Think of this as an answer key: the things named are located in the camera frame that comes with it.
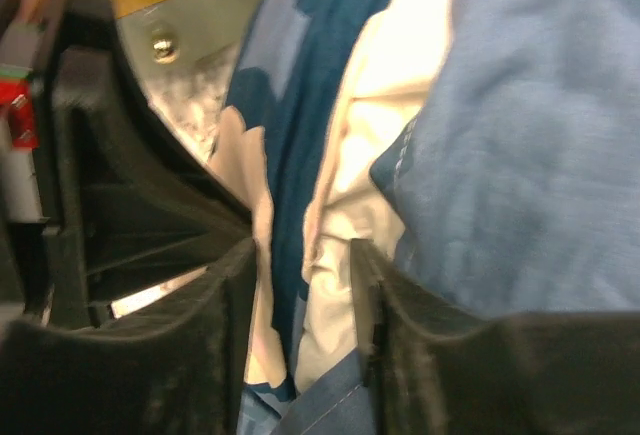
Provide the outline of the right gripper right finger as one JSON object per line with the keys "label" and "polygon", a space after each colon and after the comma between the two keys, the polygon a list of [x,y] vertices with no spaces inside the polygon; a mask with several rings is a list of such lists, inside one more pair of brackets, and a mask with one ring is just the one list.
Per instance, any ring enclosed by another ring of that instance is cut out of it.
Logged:
{"label": "right gripper right finger", "polygon": [[363,380],[383,434],[635,434],[639,316],[485,320],[350,244]]}

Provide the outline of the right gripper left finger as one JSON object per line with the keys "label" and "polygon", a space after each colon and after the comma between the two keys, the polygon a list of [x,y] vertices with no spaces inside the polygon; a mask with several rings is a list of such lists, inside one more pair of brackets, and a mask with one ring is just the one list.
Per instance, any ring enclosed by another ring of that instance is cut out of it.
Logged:
{"label": "right gripper left finger", "polygon": [[98,329],[1,325],[5,434],[232,434],[256,281],[251,239]]}

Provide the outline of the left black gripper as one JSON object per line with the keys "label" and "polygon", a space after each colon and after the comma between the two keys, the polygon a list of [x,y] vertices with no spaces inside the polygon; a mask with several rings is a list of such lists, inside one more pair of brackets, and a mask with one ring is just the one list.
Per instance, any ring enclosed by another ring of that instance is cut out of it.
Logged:
{"label": "left black gripper", "polygon": [[255,275],[233,257],[255,260],[248,211],[149,108],[109,3],[1,0],[2,320],[97,325],[204,268],[247,323]]}

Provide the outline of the blue lettered pillowcase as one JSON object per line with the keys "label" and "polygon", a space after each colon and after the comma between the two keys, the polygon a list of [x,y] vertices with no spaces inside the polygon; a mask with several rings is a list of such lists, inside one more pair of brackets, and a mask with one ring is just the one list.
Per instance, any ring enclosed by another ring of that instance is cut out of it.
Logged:
{"label": "blue lettered pillowcase", "polygon": [[[242,434],[383,434],[356,346],[294,383],[305,214],[343,73],[391,0],[263,0],[210,165],[253,218]],[[639,316],[639,0],[451,0],[451,42],[370,180],[404,225],[386,258],[485,320]]]}

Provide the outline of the white pillow with red logo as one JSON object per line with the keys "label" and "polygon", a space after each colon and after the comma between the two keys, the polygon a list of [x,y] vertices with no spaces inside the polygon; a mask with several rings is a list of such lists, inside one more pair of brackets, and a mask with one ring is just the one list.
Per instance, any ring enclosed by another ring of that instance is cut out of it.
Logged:
{"label": "white pillow with red logo", "polygon": [[370,239],[385,254],[404,229],[369,169],[417,115],[451,42],[451,0],[391,0],[353,46],[305,214],[308,284],[294,383],[309,389],[356,346],[348,248]]}

